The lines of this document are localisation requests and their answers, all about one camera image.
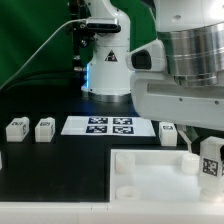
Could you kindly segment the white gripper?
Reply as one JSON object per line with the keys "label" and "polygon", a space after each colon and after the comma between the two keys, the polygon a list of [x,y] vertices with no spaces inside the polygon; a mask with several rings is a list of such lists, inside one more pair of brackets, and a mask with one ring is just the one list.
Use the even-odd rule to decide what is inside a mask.
{"label": "white gripper", "polygon": [[200,154],[200,137],[193,127],[224,131],[224,86],[185,88],[158,72],[133,72],[130,86],[137,114],[180,124],[177,131],[190,153]]}

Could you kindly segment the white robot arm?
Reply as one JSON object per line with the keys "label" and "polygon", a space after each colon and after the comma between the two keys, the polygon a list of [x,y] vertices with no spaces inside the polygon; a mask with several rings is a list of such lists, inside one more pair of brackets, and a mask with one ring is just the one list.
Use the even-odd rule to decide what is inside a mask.
{"label": "white robot arm", "polygon": [[124,55],[98,40],[86,90],[99,100],[131,94],[138,115],[224,131],[224,0],[142,0],[157,38]]}

